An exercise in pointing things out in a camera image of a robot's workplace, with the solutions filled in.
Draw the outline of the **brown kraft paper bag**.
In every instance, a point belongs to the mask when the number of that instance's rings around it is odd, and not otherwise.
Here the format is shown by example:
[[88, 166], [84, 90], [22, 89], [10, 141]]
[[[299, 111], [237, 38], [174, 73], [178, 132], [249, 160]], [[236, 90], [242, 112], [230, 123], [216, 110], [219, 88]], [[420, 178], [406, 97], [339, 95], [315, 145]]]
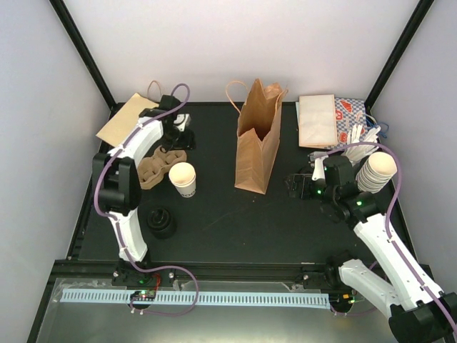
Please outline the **brown kraft paper bag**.
[[288, 90], [278, 83], [264, 86], [255, 79], [247, 91], [241, 107], [226, 92], [238, 112], [234, 186], [265, 194], [280, 145], [282, 103]]

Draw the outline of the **white paper cup black print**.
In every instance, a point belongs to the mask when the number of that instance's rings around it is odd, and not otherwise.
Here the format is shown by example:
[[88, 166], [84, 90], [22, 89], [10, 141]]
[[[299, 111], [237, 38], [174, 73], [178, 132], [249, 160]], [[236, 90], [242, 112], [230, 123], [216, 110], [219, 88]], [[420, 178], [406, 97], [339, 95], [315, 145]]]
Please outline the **white paper cup black print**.
[[196, 171], [190, 163], [179, 162], [173, 165], [169, 179], [182, 197], [190, 198], [196, 193]]

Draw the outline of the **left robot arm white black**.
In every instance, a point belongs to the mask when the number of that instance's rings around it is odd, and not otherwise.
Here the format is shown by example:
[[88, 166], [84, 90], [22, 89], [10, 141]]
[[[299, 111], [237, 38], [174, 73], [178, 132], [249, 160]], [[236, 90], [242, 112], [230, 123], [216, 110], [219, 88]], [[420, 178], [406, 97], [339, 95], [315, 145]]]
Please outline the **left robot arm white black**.
[[184, 102], [163, 95], [158, 106], [142, 106], [133, 128], [113, 149], [92, 160], [94, 208], [109, 220], [119, 249], [113, 281], [128, 286], [157, 286], [150, 249], [139, 221], [144, 190], [152, 189], [179, 167], [191, 171], [187, 151], [195, 148], [191, 117]]

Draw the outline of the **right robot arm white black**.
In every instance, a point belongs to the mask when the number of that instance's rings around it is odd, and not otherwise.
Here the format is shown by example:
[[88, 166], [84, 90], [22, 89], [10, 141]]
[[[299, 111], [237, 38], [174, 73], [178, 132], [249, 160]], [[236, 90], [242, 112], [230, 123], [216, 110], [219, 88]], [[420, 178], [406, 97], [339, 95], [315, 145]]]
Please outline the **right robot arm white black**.
[[344, 222], [369, 248], [384, 277], [348, 252], [329, 257], [324, 277], [333, 289], [346, 285], [388, 320], [398, 342], [434, 342], [456, 334], [456, 293], [446, 293], [423, 270], [390, 226], [372, 193], [358, 188], [345, 156], [323, 156], [312, 174], [285, 178], [290, 197], [319, 200], [321, 211]]

